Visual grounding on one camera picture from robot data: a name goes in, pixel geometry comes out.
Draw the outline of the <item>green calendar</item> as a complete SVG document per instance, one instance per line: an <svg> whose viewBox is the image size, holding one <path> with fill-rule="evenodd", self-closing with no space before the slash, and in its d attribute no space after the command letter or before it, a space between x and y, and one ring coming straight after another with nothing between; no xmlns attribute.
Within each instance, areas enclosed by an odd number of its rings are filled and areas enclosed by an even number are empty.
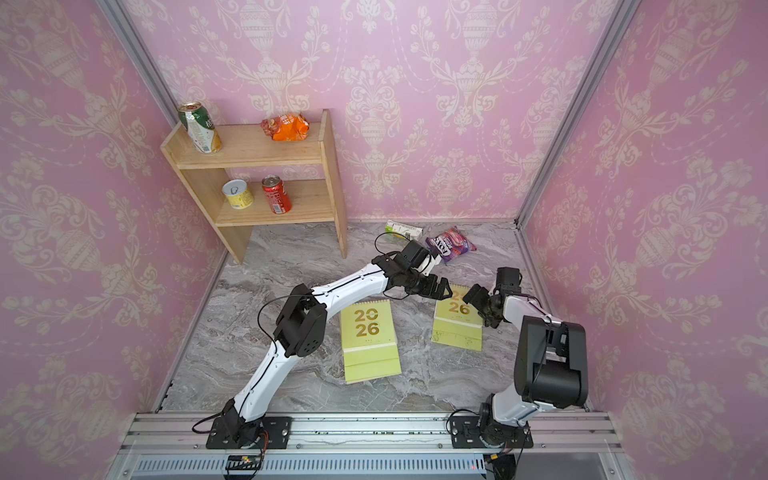
<svg viewBox="0 0 768 480"><path fill-rule="evenodd" d="M348 384L402 373L389 300L362 302L343 309L340 327Z"/></svg>
<svg viewBox="0 0 768 480"><path fill-rule="evenodd" d="M463 301L469 288L451 284L452 296L436 303L431 340L434 343L480 352L483 320L477 309Z"/></svg>

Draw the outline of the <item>green calendar back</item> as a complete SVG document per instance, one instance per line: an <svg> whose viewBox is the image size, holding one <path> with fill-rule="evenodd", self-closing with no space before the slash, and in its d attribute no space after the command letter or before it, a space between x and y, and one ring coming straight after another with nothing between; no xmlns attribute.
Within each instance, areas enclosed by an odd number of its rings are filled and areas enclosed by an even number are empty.
<svg viewBox="0 0 768 480"><path fill-rule="evenodd" d="M389 300L362 302L343 309L340 327L348 384L402 373Z"/></svg>

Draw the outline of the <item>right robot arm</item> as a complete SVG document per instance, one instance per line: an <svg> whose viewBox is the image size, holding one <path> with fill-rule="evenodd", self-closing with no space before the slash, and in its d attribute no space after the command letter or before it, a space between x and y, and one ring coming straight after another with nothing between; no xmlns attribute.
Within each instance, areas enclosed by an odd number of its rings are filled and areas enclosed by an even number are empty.
<svg viewBox="0 0 768 480"><path fill-rule="evenodd" d="M585 328L547 312L521 284L519 269L500 267L493 290L475 284L463 297L485 327L510 323L519 332L511 385L480 407L480 438L492 447L521 442L535 416L583 407L588 398Z"/></svg>

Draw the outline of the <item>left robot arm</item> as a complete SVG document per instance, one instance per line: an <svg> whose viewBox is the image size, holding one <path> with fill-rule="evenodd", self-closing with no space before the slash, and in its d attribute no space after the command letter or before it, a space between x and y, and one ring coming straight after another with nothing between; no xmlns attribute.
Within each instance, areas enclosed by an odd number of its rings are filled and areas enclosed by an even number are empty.
<svg viewBox="0 0 768 480"><path fill-rule="evenodd" d="M401 287L408 295L443 300L449 281L432 273L440 255L411 240L400 251L380 254L360 270L317 287L299 284L283 297L271 344L246 385L213 417L208 449L264 448L264 416L273 396L298 361L322 344L326 323L368 297Z"/></svg>

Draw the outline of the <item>purple snack bag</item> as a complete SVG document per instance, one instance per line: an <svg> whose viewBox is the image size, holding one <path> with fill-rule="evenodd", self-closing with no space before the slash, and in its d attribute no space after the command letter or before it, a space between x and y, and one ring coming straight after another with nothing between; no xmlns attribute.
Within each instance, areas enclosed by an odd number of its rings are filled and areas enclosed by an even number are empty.
<svg viewBox="0 0 768 480"><path fill-rule="evenodd" d="M456 226L433 237L427 237L426 243L446 263L476 250L476 246Z"/></svg>

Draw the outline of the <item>green juice carton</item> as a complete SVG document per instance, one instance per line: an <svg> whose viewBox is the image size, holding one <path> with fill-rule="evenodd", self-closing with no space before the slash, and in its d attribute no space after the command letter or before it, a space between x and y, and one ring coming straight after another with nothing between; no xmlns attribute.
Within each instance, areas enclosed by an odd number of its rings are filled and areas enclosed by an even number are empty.
<svg viewBox="0 0 768 480"><path fill-rule="evenodd" d="M418 240L423 233L423 229L421 227L416 227L393 220L388 220L386 222L385 231L388 233L400 235L408 240Z"/></svg>

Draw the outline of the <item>red soda can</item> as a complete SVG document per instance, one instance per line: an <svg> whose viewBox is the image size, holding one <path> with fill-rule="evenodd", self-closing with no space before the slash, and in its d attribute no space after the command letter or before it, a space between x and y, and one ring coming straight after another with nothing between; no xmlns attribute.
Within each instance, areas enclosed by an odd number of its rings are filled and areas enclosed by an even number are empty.
<svg viewBox="0 0 768 480"><path fill-rule="evenodd" d="M270 210L276 215L288 213L292 209L291 200L286 193L284 181L277 175L268 175L261 181Z"/></svg>

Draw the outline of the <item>wooden two-tier shelf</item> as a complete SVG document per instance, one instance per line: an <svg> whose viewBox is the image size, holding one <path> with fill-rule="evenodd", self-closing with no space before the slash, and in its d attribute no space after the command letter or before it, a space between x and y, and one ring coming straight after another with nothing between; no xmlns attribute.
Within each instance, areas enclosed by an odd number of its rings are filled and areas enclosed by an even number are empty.
<svg viewBox="0 0 768 480"><path fill-rule="evenodd" d="M165 138L161 151L234 260L244 261L255 226L322 222L335 224L341 256L347 256L347 214L328 109L302 141L275 142L256 125L225 125L218 131L223 147L217 153L197 151L181 124ZM233 208L222 191L231 168L317 165L323 179L285 182L293 205L286 214L270 211L257 182L249 185L254 203L243 210Z"/></svg>

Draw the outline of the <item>orange snack bag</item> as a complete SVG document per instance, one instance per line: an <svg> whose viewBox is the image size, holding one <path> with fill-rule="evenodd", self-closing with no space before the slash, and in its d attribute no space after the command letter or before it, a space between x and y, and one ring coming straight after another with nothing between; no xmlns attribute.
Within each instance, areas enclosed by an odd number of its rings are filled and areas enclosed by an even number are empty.
<svg viewBox="0 0 768 480"><path fill-rule="evenodd" d="M261 121L260 127L273 141L294 142L307 138L310 123L301 114L284 114Z"/></svg>

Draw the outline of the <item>yellow tin can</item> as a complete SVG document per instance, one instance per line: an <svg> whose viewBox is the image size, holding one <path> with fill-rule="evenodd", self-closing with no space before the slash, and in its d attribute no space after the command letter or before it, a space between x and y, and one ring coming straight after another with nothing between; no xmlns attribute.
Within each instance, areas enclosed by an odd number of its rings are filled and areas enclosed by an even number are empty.
<svg viewBox="0 0 768 480"><path fill-rule="evenodd" d="M243 179L232 179L222 186L222 193L229 205L236 210L243 210L253 204L253 195Z"/></svg>

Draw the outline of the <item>black electronics box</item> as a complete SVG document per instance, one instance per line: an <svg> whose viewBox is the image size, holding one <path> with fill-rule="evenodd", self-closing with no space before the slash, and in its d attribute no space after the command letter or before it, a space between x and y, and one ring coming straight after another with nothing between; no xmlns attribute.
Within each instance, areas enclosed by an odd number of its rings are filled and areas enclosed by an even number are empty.
<svg viewBox="0 0 768 480"><path fill-rule="evenodd" d="M262 455L229 455L224 466L224 473L227 479L249 476L252 478L263 467L264 457Z"/></svg>

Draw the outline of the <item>green and white can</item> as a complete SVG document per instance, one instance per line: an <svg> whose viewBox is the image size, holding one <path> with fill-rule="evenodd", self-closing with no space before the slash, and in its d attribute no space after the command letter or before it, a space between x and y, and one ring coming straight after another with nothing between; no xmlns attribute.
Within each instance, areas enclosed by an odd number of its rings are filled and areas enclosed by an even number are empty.
<svg viewBox="0 0 768 480"><path fill-rule="evenodd" d="M208 110L201 102L183 103L177 107L177 112L181 124L199 152L211 154L221 149L222 143L218 131Z"/></svg>

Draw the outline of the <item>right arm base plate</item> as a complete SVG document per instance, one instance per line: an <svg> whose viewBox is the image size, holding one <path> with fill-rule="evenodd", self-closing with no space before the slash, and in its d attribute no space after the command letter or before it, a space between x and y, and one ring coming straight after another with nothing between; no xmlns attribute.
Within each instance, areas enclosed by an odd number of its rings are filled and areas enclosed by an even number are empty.
<svg viewBox="0 0 768 480"><path fill-rule="evenodd" d="M446 429L455 449L529 449L534 446L527 428L482 420L479 415L453 415Z"/></svg>

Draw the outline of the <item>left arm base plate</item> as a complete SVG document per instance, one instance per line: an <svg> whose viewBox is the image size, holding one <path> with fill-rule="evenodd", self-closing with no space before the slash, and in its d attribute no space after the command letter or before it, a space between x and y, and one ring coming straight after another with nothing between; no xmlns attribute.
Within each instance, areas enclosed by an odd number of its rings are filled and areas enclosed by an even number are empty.
<svg viewBox="0 0 768 480"><path fill-rule="evenodd" d="M290 439L292 418L265 416L251 422L217 418L208 435L210 450L266 449L284 450Z"/></svg>

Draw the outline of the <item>aluminium mounting rail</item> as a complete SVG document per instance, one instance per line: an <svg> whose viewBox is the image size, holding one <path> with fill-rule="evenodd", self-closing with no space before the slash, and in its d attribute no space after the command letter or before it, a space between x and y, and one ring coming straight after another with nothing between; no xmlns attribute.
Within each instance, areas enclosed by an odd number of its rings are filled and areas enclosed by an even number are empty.
<svg viewBox="0 0 768 480"><path fill-rule="evenodd" d="M530 423L529 449L455 449L446 412L273 413L292 418L284 450L206 448L200 413L139 414L109 470L110 479L227 479L229 455L262 455L240 479L631 479L604 413L572 410Z"/></svg>

